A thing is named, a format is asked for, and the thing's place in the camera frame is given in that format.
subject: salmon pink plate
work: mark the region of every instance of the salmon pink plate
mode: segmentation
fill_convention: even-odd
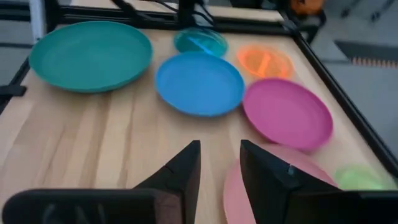
[[[307,89],[270,78],[253,83],[243,99],[249,121],[272,142],[311,152],[333,132],[328,108]]]
[[[292,164],[300,170],[336,186],[333,179],[310,158],[294,149],[281,146],[263,147],[268,152]],[[241,166],[237,160],[227,173],[224,183],[224,210],[228,224],[256,223],[246,190],[244,188]]]

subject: magenta plate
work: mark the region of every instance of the magenta plate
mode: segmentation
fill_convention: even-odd
[[[307,89],[287,80],[269,78],[253,83],[243,99],[250,122],[267,139],[310,152],[333,132],[328,108]]]

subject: wooden table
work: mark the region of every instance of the wooden table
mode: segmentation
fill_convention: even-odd
[[[76,0],[74,5],[111,7],[107,0]],[[239,156],[240,140],[250,139],[264,147],[267,142],[249,125],[242,108],[219,118],[196,118],[164,103],[155,91],[154,73],[164,60],[177,54],[171,44],[175,32],[143,32],[154,47],[153,62],[142,78],[120,90],[70,93],[49,86],[33,71],[27,74],[23,82],[27,93],[13,98],[0,116],[0,205],[29,188],[131,188],[190,141],[199,139],[201,184],[196,223],[226,223],[223,182]],[[223,35],[229,44],[225,59],[238,68],[236,52],[251,42],[273,45],[289,54],[294,81],[327,105],[335,130],[331,141],[312,155],[320,167],[333,176],[339,167],[362,164],[389,176],[292,39]],[[240,72],[247,85],[254,81]]]

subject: floor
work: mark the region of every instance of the floor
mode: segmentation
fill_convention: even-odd
[[[210,0],[210,4],[230,6],[228,0]],[[333,40],[355,40],[369,43],[398,46],[398,2],[381,19],[372,24],[369,17],[381,5],[379,0],[364,0],[348,19],[340,19],[340,12],[346,0],[327,1],[326,26],[313,43],[313,49],[325,60],[345,60],[345,56],[334,45]],[[25,22],[0,21],[0,42],[32,42],[30,25]],[[28,56],[30,49],[0,48],[0,85],[7,84],[19,65]],[[398,156],[398,70],[370,68],[338,63],[325,63],[349,97],[362,111],[376,131]]]

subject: blue plate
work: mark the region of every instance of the blue plate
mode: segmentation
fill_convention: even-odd
[[[195,116],[218,116],[237,107],[244,82],[225,60],[206,53],[176,55],[156,74],[161,97],[177,110]]]

